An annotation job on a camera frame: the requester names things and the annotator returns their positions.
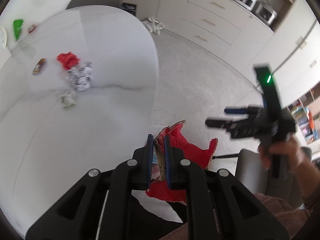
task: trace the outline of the crumpled red paper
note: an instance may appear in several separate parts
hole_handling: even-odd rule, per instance
[[[61,53],[57,56],[57,60],[62,63],[62,67],[65,70],[69,70],[74,65],[79,64],[80,61],[80,59],[72,52],[68,52],[66,54]]]
[[[202,150],[194,144],[189,143],[181,134],[181,129],[185,124],[185,121],[181,121],[173,125],[172,127],[164,128],[156,137],[157,143],[164,154],[164,137],[169,135],[170,144],[172,147],[177,147],[183,150],[186,159],[199,164],[203,169],[207,168],[212,156],[217,148],[218,139],[212,139],[209,143],[207,150]],[[185,202],[186,203],[186,191],[185,190],[170,190],[167,187],[167,181],[154,180],[150,184],[150,189],[146,191],[149,197],[155,197],[160,200],[170,202]]]

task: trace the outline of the silver pivot bolt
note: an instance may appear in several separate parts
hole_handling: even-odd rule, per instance
[[[137,164],[138,164],[138,162],[135,159],[130,159],[130,160],[127,161],[127,165],[128,166],[135,166]]]
[[[89,170],[89,172],[88,172],[88,175],[90,176],[90,177],[95,177],[95,176],[97,176],[99,174],[99,171],[97,170],[97,169],[92,169],[92,170]]]
[[[227,171],[226,169],[221,169],[219,171],[219,175],[222,177],[227,177],[229,175],[229,171]]]
[[[189,165],[191,164],[191,161],[189,161],[188,159],[182,159],[182,160],[180,161],[180,164],[181,164],[182,166],[189,166]]]

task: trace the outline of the hand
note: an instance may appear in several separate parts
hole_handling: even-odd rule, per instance
[[[266,154],[266,150],[260,144],[258,147],[262,165],[265,169],[271,166],[271,157]],[[294,172],[305,158],[303,150],[295,136],[291,136],[288,142],[277,142],[270,146],[270,154],[279,154],[288,156],[289,171]]]

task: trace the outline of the floor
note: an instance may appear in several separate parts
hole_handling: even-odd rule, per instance
[[[207,149],[217,137],[215,155],[233,154],[243,148],[256,151],[255,139],[231,140],[224,130],[208,129],[207,117],[227,118],[226,106],[262,105],[260,94],[242,75],[216,56],[173,33],[153,35],[159,56],[159,86],[153,125],[169,126],[186,120],[182,134],[200,148]],[[236,158],[214,160],[216,171],[227,168],[233,174]]]

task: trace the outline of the round table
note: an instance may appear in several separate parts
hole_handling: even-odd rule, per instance
[[[56,57],[69,51],[92,62],[93,81],[63,108],[70,83]],[[151,35],[117,8],[66,10],[21,40],[0,70],[0,207],[22,236],[87,171],[144,146],[157,79]]]

